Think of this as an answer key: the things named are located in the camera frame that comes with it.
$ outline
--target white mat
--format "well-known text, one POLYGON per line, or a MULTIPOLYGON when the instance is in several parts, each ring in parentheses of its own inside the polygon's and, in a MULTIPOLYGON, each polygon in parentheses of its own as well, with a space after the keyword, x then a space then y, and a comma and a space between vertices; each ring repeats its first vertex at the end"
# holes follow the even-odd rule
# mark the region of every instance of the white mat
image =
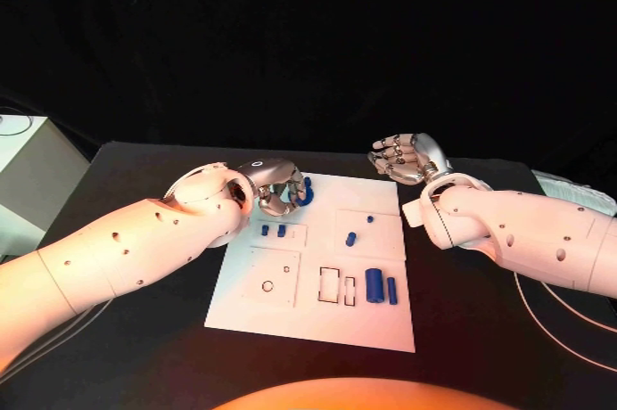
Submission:
MULTIPOLYGON (((229 243, 205 326, 415 352, 397 184, 306 175, 312 204, 281 218, 255 209, 251 225, 229 243), (278 224, 287 225, 283 238, 278 224), (358 234, 352 247, 349 232, 358 234), (320 267, 339 269, 339 303, 319 301, 320 267), (371 267, 384 272, 384 303, 366 301, 371 267), (397 305, 388 303, 389 276, 397 305), (346 277, 355 278, 355 306, 345 304, 346 277)), ((332 275, 326 279, 332 285, 332 275)))

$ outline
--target black table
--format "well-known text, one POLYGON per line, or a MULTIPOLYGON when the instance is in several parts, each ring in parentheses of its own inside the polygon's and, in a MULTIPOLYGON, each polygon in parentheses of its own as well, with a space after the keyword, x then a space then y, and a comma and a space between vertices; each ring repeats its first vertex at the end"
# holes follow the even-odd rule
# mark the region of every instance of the black table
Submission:
MULTIPOLYGON (((42 245, 127 204, 160 197, 196 166, 224 160, 235 167, 260 157, 284 157, 307 172, 385 179, 363 154, 110 143, 42 245)), ((453 164, 496 190, 542 193, 519 163, 453 164)), ((398 186, 401 203, 420 193, 421 186, 398 186)), ((3 385, 4 408, 211 408, 263 388, 340 376, 428 382, 523 408, 617 405, 617 375, 541 332, 512 273, 476 251, 438 250, 423 228, 405 224, 404 233, 415 354, 205 328, 224 247, 113 302, 84 332, 3 385)))

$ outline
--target robotic arm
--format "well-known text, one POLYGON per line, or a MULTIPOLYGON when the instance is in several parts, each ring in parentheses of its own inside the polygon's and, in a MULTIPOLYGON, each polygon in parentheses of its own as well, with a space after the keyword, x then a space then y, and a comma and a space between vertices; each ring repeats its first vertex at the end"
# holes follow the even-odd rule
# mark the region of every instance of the robotic arm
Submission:
POLYGON ((290 161, 257 160, 238 171, 224 163, 193 169, 163 199, 118 209, 2 265, 0 372, 56 325, 159 281, 206 248, 228 243, 248 226, 255 197, 271 216, 310 202, 310 187, 290 161), (290 202, 280 199, 286 187, 290 202))
POLYGON ((374 143, 369 160, 405 185, 427 183, 402 206, 412 227, 424 225, 443 250, 483 252, 522 275, 617 298, 617 222, 594 209, 522 192, 495 192, 457 174, 427 134, 395 135, 374 143))

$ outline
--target robotic hand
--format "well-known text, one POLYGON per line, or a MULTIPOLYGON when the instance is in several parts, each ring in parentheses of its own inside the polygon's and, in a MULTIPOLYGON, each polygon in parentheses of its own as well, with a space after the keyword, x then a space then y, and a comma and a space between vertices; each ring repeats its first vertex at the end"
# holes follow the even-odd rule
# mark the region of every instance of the robotic hand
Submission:
POLYGON ((617 298, 613 217, 547 196, 495 192, 454 172, 427 134, 395 135, 374 149, 382 149, 369 152, 379 174, 405 185, 427 184, 402 211, 440 249, 477 250, 500 267, 545 283, 617 298))
POLYGON ((65 239, 0 266, 0 372, 19 352, 92 305, 159 281, 206 248, 228 243, 258 206, 291 213, 312 198, 284 159, 234 171, 215 163, 189 171, 160 200, 97 219, 65 239), (280 199, 290 187, 290 202, 280 199))

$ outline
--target blue block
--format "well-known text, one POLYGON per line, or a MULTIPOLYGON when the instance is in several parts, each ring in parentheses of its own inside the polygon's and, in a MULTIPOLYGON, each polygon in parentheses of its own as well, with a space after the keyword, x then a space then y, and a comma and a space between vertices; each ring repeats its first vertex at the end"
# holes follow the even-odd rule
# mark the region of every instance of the blue block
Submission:
POLYGON ((389 304, 397 305, 398 299, 397 299, 397 283, 395 278, 388 278, 388 297, 389 297, 389 304))
POLYGON ((381 269, 366 269, 366 301, 382 303, 384 301, 384 278, 381 269))
POLYGON ((356 233, 350 232, 350 234, 348 235, 348 240, 345 241, 345 244, 349 247, 352 247, 355 242, 356 242, 356 233))

